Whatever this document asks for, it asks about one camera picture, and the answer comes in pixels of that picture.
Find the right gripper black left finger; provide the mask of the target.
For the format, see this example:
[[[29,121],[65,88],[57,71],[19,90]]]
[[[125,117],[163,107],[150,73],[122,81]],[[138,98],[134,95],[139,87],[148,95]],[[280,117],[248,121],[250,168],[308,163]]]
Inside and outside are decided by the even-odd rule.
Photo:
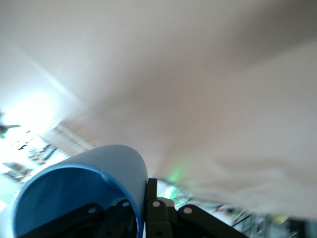
[[[33,238],[135,238],[136,220],[128,200],[103,209],[84,205],[32,232]]]

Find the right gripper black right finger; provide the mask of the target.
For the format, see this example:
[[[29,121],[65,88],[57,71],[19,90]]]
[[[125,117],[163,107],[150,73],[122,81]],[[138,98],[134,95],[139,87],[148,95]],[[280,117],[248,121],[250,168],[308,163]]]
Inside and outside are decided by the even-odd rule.
[[[246,235],[196,205],[175,209],[171,199],[157,197],[158,180],[148,179],[145,226],[148,238],[245,238]]]

